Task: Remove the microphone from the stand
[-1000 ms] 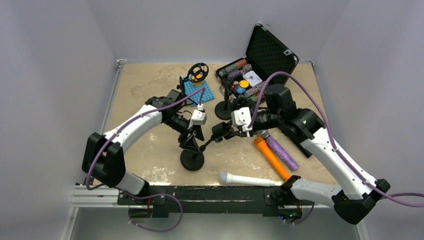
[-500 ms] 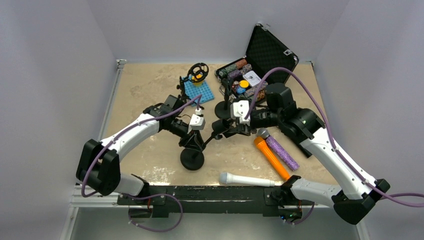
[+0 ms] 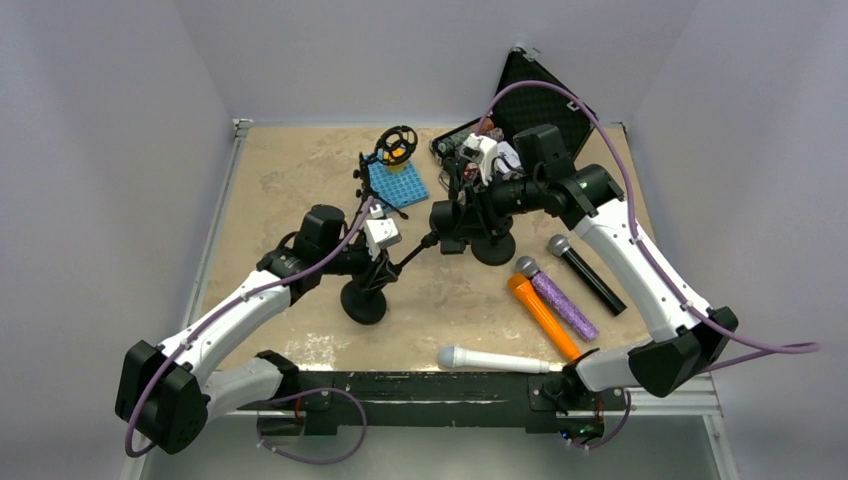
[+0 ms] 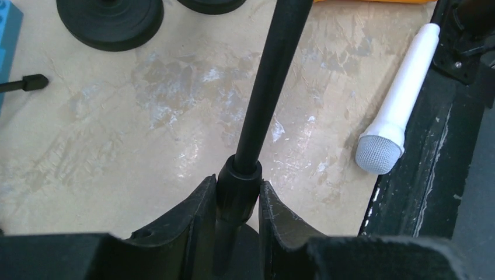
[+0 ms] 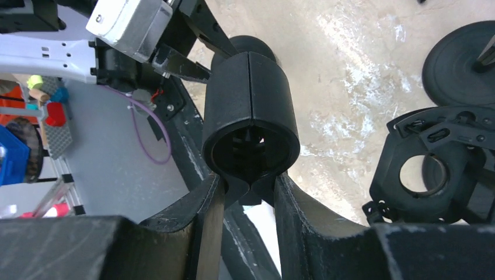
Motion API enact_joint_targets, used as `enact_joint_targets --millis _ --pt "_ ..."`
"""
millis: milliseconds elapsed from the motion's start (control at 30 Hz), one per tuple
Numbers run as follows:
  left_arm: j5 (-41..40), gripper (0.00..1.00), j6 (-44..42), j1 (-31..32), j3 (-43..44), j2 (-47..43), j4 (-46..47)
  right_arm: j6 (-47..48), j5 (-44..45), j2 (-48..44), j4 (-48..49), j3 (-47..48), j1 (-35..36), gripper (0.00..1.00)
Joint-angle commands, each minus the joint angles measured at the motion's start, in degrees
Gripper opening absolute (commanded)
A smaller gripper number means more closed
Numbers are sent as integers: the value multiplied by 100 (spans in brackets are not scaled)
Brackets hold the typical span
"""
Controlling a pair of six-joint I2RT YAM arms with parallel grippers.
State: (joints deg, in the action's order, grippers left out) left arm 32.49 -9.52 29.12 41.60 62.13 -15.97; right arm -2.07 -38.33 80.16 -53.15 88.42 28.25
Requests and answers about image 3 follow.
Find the purple glitter microphone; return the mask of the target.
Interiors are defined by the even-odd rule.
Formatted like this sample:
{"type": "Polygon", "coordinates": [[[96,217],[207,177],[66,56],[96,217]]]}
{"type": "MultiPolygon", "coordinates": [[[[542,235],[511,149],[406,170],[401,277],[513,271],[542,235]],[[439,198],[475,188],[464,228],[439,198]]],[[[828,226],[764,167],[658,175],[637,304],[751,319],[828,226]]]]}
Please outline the purple glitter microphone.
{"type": "Polygon", "coordinates": [[[571,329],[586,342],[599,335],[597,327],[588,320],[576,304],[537,265],[534,258],[521,256],[515,262],[515,270],[527,278],[535,292],[566,321],[571,329]]]}

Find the orange microphone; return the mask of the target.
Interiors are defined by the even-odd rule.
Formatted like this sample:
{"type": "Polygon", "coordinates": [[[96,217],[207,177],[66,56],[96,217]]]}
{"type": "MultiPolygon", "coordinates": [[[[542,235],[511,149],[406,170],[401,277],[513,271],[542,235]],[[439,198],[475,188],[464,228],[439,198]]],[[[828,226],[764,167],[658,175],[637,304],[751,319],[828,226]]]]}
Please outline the orange microphone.
{"type": "Polygon", "coordinates": [[[553,316],[534,290],[532,283],[522,274],[512,275],[507,280],[512,295],[529,312],[558,352],[567,360],[577,360],[581,353],[577,345],[553,316]]]}

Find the white microphone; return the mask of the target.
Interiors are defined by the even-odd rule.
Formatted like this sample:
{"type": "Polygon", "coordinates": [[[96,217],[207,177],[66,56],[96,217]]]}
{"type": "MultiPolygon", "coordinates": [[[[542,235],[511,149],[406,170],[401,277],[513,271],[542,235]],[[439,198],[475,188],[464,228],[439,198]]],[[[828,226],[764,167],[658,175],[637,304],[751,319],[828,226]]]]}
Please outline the white microphone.
{"type": "Polygon", "coordinates": [[[526,374],[550,371],[550,363],[544,360],[469,350],[459,345],[442,347],[437,354],[437,361],[444,368],[483,368],[526,374]]]}

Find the black microphone silver grille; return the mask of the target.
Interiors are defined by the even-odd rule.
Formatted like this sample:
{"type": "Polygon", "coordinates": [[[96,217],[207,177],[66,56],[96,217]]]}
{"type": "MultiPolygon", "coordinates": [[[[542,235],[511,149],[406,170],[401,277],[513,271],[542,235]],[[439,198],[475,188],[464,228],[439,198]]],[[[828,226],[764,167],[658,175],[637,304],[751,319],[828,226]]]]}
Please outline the black microphone silver grille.
{"type": "Polygon", "coordinates": [[[547,248],[552,255],[560,258],[571,268],[612,316],[618,316],[627,309],[623,300],[587,263],[565,235],[553,235],[548,240],[547,248]]]}

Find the black round-base mic stand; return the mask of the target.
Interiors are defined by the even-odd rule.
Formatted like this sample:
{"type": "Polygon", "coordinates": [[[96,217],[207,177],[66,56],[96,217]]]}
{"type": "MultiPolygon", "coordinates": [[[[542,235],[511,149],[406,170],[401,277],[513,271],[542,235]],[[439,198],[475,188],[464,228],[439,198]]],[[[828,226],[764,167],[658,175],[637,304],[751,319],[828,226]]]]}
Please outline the black round-base mic stand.
{"type": "Polygon", "coordinates": [[[464,173],[468,161],[464,158],[455,156],[445,157],[441,162],[442,171],[439,174],[439,179],[442,186],[448,193],[449,200],[463,202],[464,194],[464,173]]]}

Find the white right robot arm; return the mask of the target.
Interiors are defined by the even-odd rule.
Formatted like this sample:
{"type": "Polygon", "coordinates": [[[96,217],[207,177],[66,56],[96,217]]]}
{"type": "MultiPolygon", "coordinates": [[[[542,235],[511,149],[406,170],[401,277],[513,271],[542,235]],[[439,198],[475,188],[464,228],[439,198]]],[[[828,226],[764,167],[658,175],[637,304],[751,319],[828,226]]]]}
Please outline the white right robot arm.
{"type": "Polygon", "coordinates": [[[520,173],[496,168],[499,147],[469,134],[450,147],[434,146],[448,177],[449,196],[436,202],[430,224],[446,254],[470,248],[487,265],[515,252],[518,214],[542,211],[559,219],[598,254],[640,313],[648,341],[593,350],[564,368],[561,392],[576,407],[613,387],[640,387],[665,397],[712,367],[736,331],[727,307],[693,293],[631,216],[625,191],[602,166],[575,165],[559,129],[543,124],[515,135],[520,173]]]}

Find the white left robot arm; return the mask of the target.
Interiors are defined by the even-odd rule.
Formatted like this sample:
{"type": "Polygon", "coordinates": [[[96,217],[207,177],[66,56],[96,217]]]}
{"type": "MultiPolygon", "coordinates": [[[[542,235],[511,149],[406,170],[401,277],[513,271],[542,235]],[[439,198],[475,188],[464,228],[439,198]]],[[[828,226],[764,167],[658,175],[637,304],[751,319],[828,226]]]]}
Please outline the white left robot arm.
{"type": "Polygon", "coordinates": [[[274,351],[262,351],[239,367],[223,370],[220,365],[326,275],[351,276],[343,304],[370,307],[377,293],[361,283],[371,272],[395,273],[388,250],[402,236],[396,221],[367,199],[352,224],[333,206],[313,206],[293,237],[293,245],[280,242],[267,252],[200,319],[162,341],[140,340],[128,349],[115,400],[115,413],[127,424],[128,457],[155,448],[179,453],[208,423],[250,404],[284,409],[303,397],[333,393],[331,387],[304,388],[299,367],[274,351]]]}

